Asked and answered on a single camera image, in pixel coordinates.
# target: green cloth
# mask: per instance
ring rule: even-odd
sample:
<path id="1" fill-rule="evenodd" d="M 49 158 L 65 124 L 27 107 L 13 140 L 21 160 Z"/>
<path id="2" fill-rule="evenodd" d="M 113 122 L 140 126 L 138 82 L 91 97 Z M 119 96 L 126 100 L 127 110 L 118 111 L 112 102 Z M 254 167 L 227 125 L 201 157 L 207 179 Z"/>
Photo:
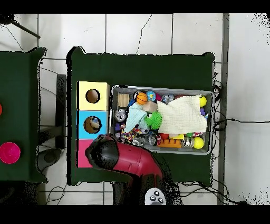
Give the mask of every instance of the green cloth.
<path id="1" fill-rule="evenodd" d="M 38 126 L 38 62 L 44 48 L 28 53 L 0 52 L 0 145 L 14 142 L 21 157 L 14 164 L 0 161 L 0 181 L 45 182 L 36 169 Z"/>
<path id="2" fill-rule="evenodd" d="M 214 55 L 115 55 L 85 54 L 80 47 L 68 53 L 71 63 L 71 183 L 79 181 L 125 182 L 129 176 L 114 171 L 77 168 L 75 165 L 76 139 L 76 82 L 96 81 L 113 85 L 141 87 L 212 90 Z M 172 179 L 180 181 L 201 181 L 210 186 L 210 154 L 159 154 L 154 153 L 159 163 L 167 162 Z"/>

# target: gray tray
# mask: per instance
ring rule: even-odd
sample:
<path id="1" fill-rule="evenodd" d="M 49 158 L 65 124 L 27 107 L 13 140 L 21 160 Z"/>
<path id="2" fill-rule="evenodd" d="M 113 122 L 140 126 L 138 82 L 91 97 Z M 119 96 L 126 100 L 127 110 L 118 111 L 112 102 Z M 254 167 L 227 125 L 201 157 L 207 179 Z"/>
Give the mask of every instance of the gray tray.
<path id="1" fill-rule="evenodd" d="M 160 94 L 161 96 L 164 94 L 173 94 L 173 95 L 189 95 L 195 96 L 201 94 L 205 96 L 207 99 L 207 103 L 204 106 L 205 113 L 209 113 L 207 120 L 207 130 L 203 134 L 203 139 L 205 141 L 205 145 L 202 149 L 197 150 L 195 148 L 168 148 L 168 147 L 159 147 L 145 144 L 144 147 L 148 150 L 158 153 L 176 153 L 176 154 L 194 154 L 194 155 L 207 155 L 211 152 L 211 144 L 212 144 L 212 131 L 213 131 L 213 113 L 214 113 L 214 105 L 215 105 L 215 95 L 210 91 L 202 91 L 202 90 L 184 90 L 184 89 L 165 89 L 165 88 L 151 88 L 151 87 L 136 87 L 136 86 L 119 86 L 115 85 L 111 88 L 110 93 L 110 114 L 109 114 L 109 132 L 114 134 L 114 124 L 116 120 L 114 119 L 114 112 L 121 107 L 118 107 L 117 97 L 118 94 L 129 94 L 130 99 L 133 97 L 134 92 L 136 91 L 149 91 L 152 90 L 155 93 Z"/>

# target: box with hole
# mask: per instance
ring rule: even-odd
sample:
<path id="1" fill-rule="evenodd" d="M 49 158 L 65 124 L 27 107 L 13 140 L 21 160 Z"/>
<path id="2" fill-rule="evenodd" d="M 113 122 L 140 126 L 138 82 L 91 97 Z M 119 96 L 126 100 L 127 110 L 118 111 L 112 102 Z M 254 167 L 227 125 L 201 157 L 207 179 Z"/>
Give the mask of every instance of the box with hole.
<path id="1" fill-rule="evenodd" d="M 108 111 L 79 110 L 77 139 L 95 139 L 108 132 Z"/>
<path id="2" fill-rule="evenodd" d="M 79 110 L 108 110 L 110 86 L 106 82 L 77 83 L 77 109 Z"/>

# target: colorful toy pile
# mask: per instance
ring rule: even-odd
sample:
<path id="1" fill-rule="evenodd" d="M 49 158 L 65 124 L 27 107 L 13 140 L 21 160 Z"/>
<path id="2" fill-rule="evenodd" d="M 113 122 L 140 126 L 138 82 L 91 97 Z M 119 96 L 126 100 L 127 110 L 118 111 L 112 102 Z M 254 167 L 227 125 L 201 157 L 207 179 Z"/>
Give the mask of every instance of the colorful toy pile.
<path id="1" fill-rule="evenodd" d="M 137 91 L 133 98 L 114 112 L 115 135 L 119 141 L 130 143 L 137 146 L 145 144 L 159 147 L 190 147 L 201 149 L 204 146 L 203 133 L 159 133 L 158 129 L 162 123 L 162 115 L 157 111 L 157 101 L 165 104 L 187 95 L 165 94 L 163 96 L 153 91 Z M 208 114 L 205 113 L 203 106 L 206 105 L 206 98 L 200 97 L 200 114 L 207 120 Z"/>

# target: white cloth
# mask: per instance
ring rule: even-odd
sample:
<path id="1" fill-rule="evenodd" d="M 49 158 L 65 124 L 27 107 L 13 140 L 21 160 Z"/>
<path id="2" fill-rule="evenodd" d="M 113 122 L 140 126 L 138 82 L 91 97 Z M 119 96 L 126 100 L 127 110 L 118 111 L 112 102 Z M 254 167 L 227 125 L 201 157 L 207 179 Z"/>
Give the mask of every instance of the white cloth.
<path id="1" fill-rule="evenodd" d="M 183 96 L 167 105 L 158 101 L 158 112 L 162 115 L 158 132 L 165 134 L 205 132 L 207 121 L 200 114 L 200 96 Z"/>

